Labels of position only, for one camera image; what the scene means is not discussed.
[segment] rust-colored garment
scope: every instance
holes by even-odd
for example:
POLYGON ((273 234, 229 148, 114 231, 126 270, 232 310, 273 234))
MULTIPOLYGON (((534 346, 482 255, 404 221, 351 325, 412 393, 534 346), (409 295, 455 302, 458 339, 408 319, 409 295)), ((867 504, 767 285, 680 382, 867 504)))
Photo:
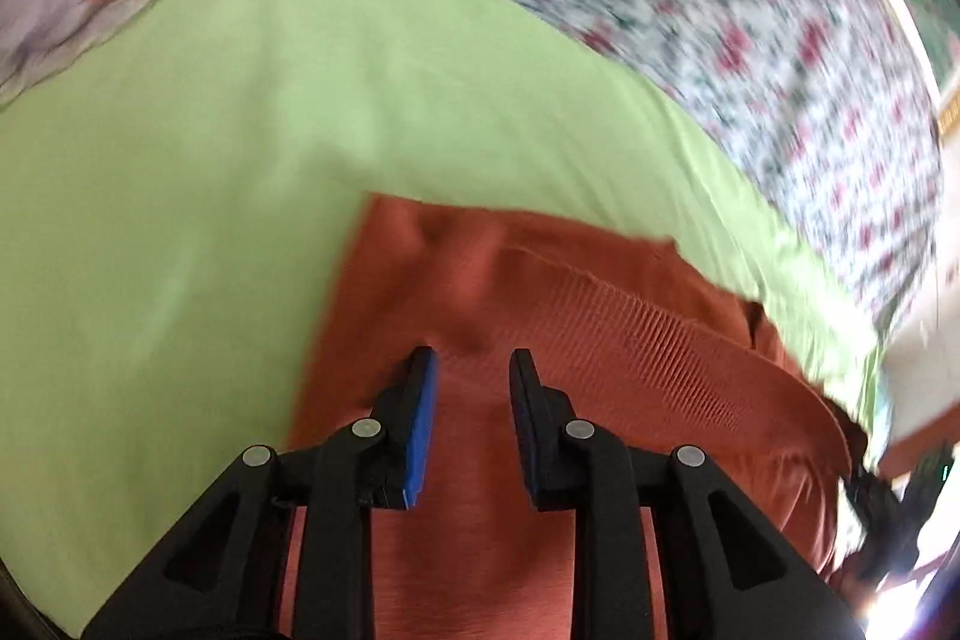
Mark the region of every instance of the rust-colored garment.
POLYGON ((537 514, 523 489, 507 378, 520 346, 544 384, 629 444, 702 446, 815 568, 826 563, 837 477, 851 468, 841 429, 781 368, 760 307, 710 285, 672 244, 378 197, 291 445, 367 414, 418 344, 440 354, 436 422, 421 504, 374 514, 381 636, 568 635, 572 515, 537 514))

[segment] folded red shirt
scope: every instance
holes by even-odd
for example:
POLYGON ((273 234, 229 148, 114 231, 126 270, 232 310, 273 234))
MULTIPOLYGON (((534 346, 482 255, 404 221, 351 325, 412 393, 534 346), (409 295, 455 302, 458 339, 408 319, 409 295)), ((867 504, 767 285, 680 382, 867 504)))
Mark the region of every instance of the folded red shirt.
POLYGON ((851 458, 757 304, 673 244, 544 215, 376 197, 347 258, 291 447, 359 418, 418 344, 440 354, 421 504, 373 519, 384 637, 567 636, 569 513, 538 514, 520 474, 508 360, 627 443, 709 453, 818 570, 851 458))

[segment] bright light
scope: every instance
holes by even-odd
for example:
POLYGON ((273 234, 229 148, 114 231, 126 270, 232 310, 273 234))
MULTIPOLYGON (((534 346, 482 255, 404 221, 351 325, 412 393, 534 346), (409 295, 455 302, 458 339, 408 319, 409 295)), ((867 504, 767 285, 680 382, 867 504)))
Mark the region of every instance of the bright light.
POLYGON ((880 594, 870 610, 867 640, 899 640, 903 637, 913 624, 921 595, 923 589, 915 582, 880 594))

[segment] metal rivet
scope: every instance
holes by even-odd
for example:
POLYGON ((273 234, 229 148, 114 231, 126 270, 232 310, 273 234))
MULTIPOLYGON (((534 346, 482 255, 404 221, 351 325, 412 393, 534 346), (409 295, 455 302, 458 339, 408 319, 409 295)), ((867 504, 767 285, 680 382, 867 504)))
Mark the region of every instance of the metal rivet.
POLYGON ((253 445, 243 451, 243 463, 248 467, 262 467, 270 461, 270 448, 263 445, 253 445))
POLYGON ((357 437, 376 437, 380 434, 380 430, 383 427, 380 426, 380 422, 376 418, 361 418, 357 423, 353 424, 350 427, 350 430, 357 435, 357 437))
POLYGON ((574 439, 590 439, 596 431, 589 421, 573 420, 566 425, 566 433, 574 439))
POLYGON ((704 461, 707 461, 704 452, 696 445, 685 445, 683 448, 678 448, 677 458, 680 463, 686 464, 688 467, 699 467, 704 461))

